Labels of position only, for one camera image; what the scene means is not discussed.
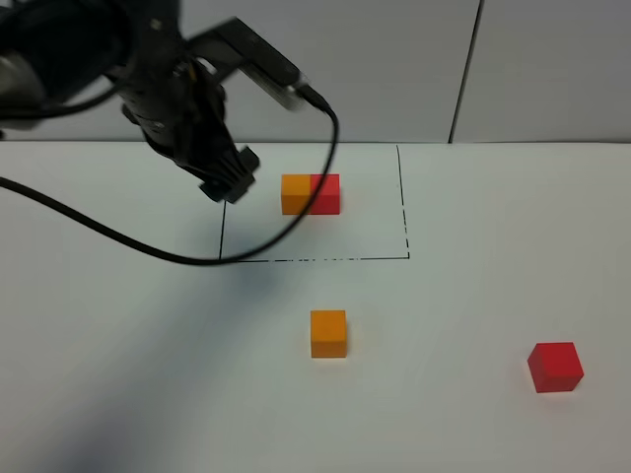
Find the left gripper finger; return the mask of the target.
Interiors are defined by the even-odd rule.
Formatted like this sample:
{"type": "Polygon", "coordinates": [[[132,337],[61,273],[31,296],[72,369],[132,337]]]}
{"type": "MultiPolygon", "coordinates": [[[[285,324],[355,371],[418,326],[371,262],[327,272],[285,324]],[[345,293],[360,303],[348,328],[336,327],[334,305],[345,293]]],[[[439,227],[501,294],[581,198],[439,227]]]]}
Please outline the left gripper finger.
{"type": "Polygon", "coordinates": [[[238,202],[255,183],[254,173],[260,166],[257,154],[244,147],[220,162],[217,178],[221,198],[226,202],[238,202]]]}
{"type": "Polygon", "coordinates": [[[199,184],[199,188],[208,198],[216,203],[235,203],[237,200],[234,186],[225,182],[217,180],[203,181],[199,184]]]}

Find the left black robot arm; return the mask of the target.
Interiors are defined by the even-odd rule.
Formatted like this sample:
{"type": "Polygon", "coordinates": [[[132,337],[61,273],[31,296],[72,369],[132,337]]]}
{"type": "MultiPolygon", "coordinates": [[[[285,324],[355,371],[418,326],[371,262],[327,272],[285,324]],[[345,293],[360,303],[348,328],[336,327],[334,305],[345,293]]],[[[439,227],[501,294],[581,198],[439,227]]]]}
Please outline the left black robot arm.
{"type": "Polygon", "coordinates": [[[1,10],[1,127],[32,130],[111,96],[157,154],[200,179],[213,201],[236,203],[258,157],[225,123],[223,79],[179,29],[176,1],[27,1],[1,10]]]}

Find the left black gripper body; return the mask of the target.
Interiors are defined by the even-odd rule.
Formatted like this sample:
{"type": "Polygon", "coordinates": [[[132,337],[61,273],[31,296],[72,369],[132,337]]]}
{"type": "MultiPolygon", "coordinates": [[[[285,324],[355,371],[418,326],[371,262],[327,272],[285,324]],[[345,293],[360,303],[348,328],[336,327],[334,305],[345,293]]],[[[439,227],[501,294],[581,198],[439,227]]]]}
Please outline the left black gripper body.
{"type": "Polygon", "coordinates": [[[211,73],[188,53],[136,53],[120,90],[122,113],[159,155],[203,180],[235,180],[237,149],[225,123],[222,82],[236,62],[211,73]]]}

